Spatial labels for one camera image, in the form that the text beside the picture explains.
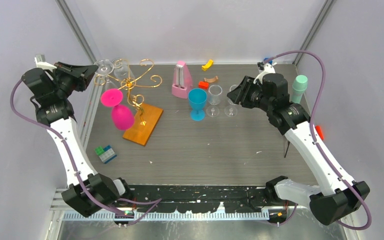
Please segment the clear wine glass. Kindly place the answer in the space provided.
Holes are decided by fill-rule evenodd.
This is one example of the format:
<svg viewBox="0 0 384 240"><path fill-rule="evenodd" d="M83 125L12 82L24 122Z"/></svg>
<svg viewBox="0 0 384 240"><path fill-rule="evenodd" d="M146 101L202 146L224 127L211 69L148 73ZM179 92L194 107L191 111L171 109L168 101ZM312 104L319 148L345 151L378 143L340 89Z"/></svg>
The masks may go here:
<svg viewBox="0 0 384 240"><path fill-rule="evenodd" d="M135 79L135 76L130 69L130 63L127 59L123 58L115 58L113 61L113 75L119 81L123 81L125 79Z"/></svg>
<svg viewBox="0 0 384 240"><path fill-rule="evenodd" d="M114 71L114 64L109 59L97 60L94 65L98 68L95 72L94 84L96 86L103 86L104 91L109 89L116 89L116 83L111 78L111 73Z"/></svg>
<svg viewBox="0 0 384 240"><path fill-rule="evenodd" d="M214 84L208 88L209 106L206 109L206 114L209 117L215 118L220 114L218 104L221 102L222 93L223 93L223 89L220 85Z"/></svg>
<svg viewBox="0 0 384 240"><path fill-rule="evenodd" d="M236 105L230 98L227 98L228 105L224 108L224 113L227 117L235 117L238 114Z"/></svg>

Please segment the blue plastic wine glass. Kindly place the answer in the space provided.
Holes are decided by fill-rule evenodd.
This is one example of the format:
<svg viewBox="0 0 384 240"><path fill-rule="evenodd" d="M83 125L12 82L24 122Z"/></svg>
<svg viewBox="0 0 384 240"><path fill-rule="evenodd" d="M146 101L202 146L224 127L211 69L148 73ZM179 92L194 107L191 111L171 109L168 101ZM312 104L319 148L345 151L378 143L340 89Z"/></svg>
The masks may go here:
<svg viewBox="0 0 384 240"><path fill-rule="evenodd" d="M188 93L188 101L191 107L190 118L194 121L202 121L205 118L204 107L207 102L207 93L201 88L194 88Z"/></svg>

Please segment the pink plastic wine glass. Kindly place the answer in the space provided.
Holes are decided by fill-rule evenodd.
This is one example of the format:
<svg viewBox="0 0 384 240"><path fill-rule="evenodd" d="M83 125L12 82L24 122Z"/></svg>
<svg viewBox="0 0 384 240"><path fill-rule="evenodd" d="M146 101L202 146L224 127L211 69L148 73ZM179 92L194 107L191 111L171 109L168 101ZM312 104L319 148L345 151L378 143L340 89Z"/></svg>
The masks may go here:
<svg viewBox="0 0 384 240"><path fill-rule="evenodd" d="M130 129L135 123L131 110L122 104L123 98L123 93L116 88L106 90L100 97L100 102L105 107L111 108L114 126L121 131Z"/></svg>

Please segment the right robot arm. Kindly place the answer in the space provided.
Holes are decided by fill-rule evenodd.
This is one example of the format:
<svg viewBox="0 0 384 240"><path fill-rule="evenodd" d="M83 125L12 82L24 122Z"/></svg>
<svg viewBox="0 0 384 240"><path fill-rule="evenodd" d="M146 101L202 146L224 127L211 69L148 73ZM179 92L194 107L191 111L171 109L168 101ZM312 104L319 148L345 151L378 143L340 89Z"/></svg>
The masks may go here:
<svg viewBox="0 0 384 240"><path fill-rule="evenodd" d="M236 105L266 112L269 123L298 150L317 181L310 186L276 177L265 184L267 202L279 205L285 200L301 205L328 226L358 210L370 188L364 181L356 182L336 161L311 126L307 111L290 101L288 89L282 74L246 75L227 97Z"/></svg>

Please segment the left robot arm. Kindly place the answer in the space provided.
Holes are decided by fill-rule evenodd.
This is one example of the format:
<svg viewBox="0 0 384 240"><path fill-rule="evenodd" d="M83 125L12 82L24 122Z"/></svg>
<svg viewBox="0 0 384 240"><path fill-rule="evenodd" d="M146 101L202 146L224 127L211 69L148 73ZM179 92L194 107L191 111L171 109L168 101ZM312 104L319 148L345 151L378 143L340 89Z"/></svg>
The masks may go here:
<svg viewBox="0 0 384 240"><path fill-rule="evenodd" d="M61 194L63 201L86 218L101 209L122 215L113 204L128 207L133 193L124 179L112 180L94 169L78 136L74 109L68 100L74 91L87 89L98 66L51 64L38 58L35 64L20 81L33 93L30 101L36 119L31 123L46 129L63 162L68 186Z"/></svg>

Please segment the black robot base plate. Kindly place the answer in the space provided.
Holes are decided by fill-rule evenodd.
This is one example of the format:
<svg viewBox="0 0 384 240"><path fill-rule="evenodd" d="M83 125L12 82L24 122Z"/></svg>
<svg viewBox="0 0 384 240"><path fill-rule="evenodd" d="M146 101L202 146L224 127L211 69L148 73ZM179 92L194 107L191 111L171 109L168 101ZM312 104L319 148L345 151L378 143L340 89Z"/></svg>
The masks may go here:
<svg viewBox="0 0 384 240"><path fill-rule="evenodd" d="M149 210L161 214L257 214L266 207L281 218L294 209L294 202L272 200L263 186L243 185L131 185L127 202L124 197L114 207L131 207L139 213Z"/></svg>

